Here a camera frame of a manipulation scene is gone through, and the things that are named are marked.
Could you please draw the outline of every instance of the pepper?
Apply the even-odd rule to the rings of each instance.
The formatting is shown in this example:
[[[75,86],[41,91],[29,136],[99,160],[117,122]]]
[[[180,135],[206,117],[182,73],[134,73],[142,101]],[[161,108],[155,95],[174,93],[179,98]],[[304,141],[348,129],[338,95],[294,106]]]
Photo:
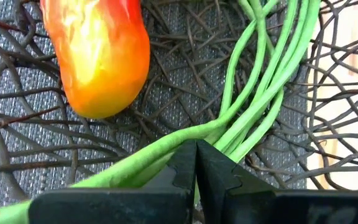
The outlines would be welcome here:
[[[73,110],[101,119],[129,106],[150,63],[140,0],[40,0],[40,7]]]

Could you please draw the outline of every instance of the orange bell pepper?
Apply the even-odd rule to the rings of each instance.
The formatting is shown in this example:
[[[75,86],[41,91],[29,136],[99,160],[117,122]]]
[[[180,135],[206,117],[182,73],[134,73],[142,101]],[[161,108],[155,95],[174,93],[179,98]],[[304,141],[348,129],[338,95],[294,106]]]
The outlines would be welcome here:
[[[69,104],[86,118],[129,106],[149,71],[140,0],[41,0]]]

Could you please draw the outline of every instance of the beige surface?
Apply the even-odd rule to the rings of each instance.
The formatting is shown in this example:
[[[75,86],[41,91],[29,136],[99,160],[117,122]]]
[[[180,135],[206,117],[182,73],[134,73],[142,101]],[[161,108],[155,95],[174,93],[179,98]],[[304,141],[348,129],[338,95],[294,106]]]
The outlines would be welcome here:
[[[331,16],[331,14],[326,14],[324,16],[324,21],[327,21],[328,18]],[[349,44],[355,40],[358,40],[358,6],[352,6],[347,9],[344,9],[340,13],[340,20],[339,20],[339,28],[338,28],[338,38],[337,38],[337,44],[338,46],[343,46],[346,44]],[[326,29],[326,32],[324,34],[324,42],[325,43],[331,43],[332,40],[332,30],[333,30],[333,22],[330,24],[328,29]],[[319,32],[318,26],[316,26],[316,34]],[[328,48],[323,47],[323,53],[329,52]],[[337,58],[343,55],[343,52],[338,52],[335,54]],[[345,60],[346,63],[352,65],[353,67],[358,68],[358,55],[351,55]],[[320,68],[323,68],[327,70],[334,62],[331,60],[331,57],[325,57],[320,60]],[[309,83],[313,82],[313,70],[311,71]],[[348,69],[344,67],[338,67],[333,71],[333,75],[341,82],[341,83],[350,83],[350,82],[358,82],[358,74],[355,74]],[[332,80],[327,79],[325,83],[332,83]],[[345,86],[346,89],[355,89],[358,88],[358,86]],[[336,93],[339,93],[339,88],[332,86],[332,87],[321,87],[318,90],[318,98],[329,98]],[[358,98],[358,95],[355,97],[352,97],[353,101]],[[346,100],[338,100],[335,102],[332,102],[325,106],[323,109],[319,110],[316,115],[323,117],[327,120],[333,119],[337,117],[339,114],[345,112],[349,109],[349,104]],[[345,120],[355,118],[355,113],[351,113],[346,118],[338,121],[343,122]],[[339,133],[358,133],[358,122],[354,123],[352,125],[345,126],[343,128],[337,129]],[[324,132],[319,133],[320,135],[327,135],[332,134],[331,132]],[[349,144],[354,146],[358,150],[358,139],[345,139]],[[324,150],[326,152],[335,154],[341,157],[346,157],[351,152],[344,147],[337,139],[333,140],[327,140],[326,142],[322,142],[321,145],[324,147]],[[330,159],[330,164],[336,163],[337,160]],[[311,156],[308,159],[308,167],[310,169],[315,169],[322,167],[323,162],[321,160],[321,156],[315,154]],[[331,177],[333,181],[335,181],[337,184],[346,187],[348,189],[358,189],[358,172],[337,172],[332,173]],[[328,185],[326,182],[324,176],[318,177],[319,182],[325,187],[326,189],[331,189],[332,187]],[[315,189],[316,187],[314,184],[308,180],[308,188],[309,189]]]

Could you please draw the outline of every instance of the red pepper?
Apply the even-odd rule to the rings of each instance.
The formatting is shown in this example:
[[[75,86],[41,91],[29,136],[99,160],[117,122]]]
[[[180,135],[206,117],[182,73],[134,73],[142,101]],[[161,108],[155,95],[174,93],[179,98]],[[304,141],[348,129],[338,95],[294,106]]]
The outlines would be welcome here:
[[[150,42],[139,0],[40,0],[63,88],[86,118],[129,106],[149,71]]]

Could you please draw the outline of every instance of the plastic vegetable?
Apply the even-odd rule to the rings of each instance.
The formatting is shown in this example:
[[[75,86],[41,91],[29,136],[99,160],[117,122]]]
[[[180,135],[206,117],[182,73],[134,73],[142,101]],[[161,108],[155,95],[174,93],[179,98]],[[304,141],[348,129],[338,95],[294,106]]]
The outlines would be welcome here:
[[[283,86],[298,67],[308,48],[318,18],[320,2],[321,0],[288,0],[287,16],[278,42],[273,46],[266,35],[265,17],[278,0],[270,0],[263,7],[260,0],[239,0],[244,13],[253,21],[243,31],[231,55],[219,117],[206,124],[166,135],[107,170],[71,187],[140,187],[158,173],[177,146],[187,139],[205,139],[230,159],[239,162],[264,136],[277,117],[283,100]],[[294,28],[298,3],[300,3],[298,22],[289,40],[288,48],[284,52],[289,33]],[[254,67],[247,85],[232,103],[234,71],[241,52],[254,32],[258,33]],[[270,61],[266,71],[261,74],[266,50]],[[256,87],[257,94],[252,99],[251,105],[229,126],[230,120],[239,112],[255,88],[259,76],[262,76],[262,79]],[[267,105],[270,105],[270,108],[266,115],[263,115]],[[262,119],[261,124],[248,138],[245,138],[249,128],[258,119]],[[29,205],[30,201],[27,201],[3,207],[0,211],[0,223],[28,224]]]
[[[139,0],[41,0],[71,107],[106,118],[129,106],[142,89],[150,42]]]

